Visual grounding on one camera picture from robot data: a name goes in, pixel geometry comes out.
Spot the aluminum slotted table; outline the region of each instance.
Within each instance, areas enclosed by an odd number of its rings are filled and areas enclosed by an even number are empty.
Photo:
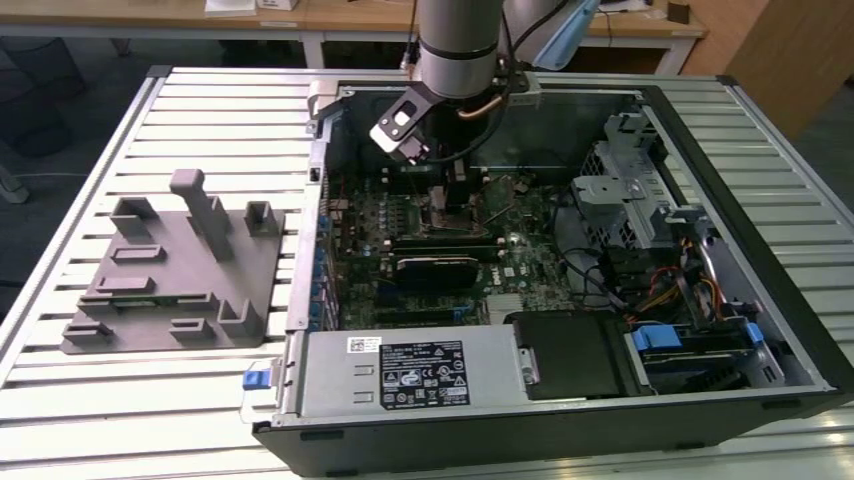
[[[0,327],[0,470],[18,478],[283,479],[237,410],[241,373],[283,352],[312,139],[312,80],[397,72],[152,69]],[[848,358],[854,356],[854,218],[736,86],[714,78],[556,75],[540,82],[660,86]],[[118,196],[184,209],[176,168],[205,171],[225,208],[287,211],[268,340],[253,349],[68,356],[76,301],[105,253]],[[675,172],[688,200],[685,178]],[[269,396],[268,408],[273,408]],[[850,478],[854,414],[771,424],[718,447],[453,468],[384,478]]]

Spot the black wastebasket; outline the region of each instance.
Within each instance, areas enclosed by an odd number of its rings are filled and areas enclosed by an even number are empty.
[[[66,100],[85,90],[85,81],[61,38],[1,37],[0,48],[50,100]]]
[[[0,70],[0,140],[25,157],[56,153],[70,143],[56,106],[20,70]]]

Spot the copper pipe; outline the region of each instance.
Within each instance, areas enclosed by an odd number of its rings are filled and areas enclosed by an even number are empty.
[[[456,115],[459,116],[460,120],[465,120],[465,121],[476,120],[483,115],[489,113],[489,111],[492,111],[495,107],[497,107],[501,104],[501,101],[503,101],[501,96],[495,95],[495,97],[492,97],[492,100],[489,100],[488,103],[483,105],[479,109],[476,109],[473,112],[464,112],[463,110],[457,110]]]

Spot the power supply label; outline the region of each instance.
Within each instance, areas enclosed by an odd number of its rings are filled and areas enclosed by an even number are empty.
[[[380,345],[379,361],[385,410],[468,405],[461,341]]]

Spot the white label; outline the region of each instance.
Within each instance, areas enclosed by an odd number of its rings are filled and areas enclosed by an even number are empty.
[[[296,28],[296,22],[260,22],[261,27]]]
[[[444,395],[465,395],[468,393],[468,389],[465,387],[451,387],[445,390]]]
[[[376,353],[383,337],[347,337],[347,353]]]

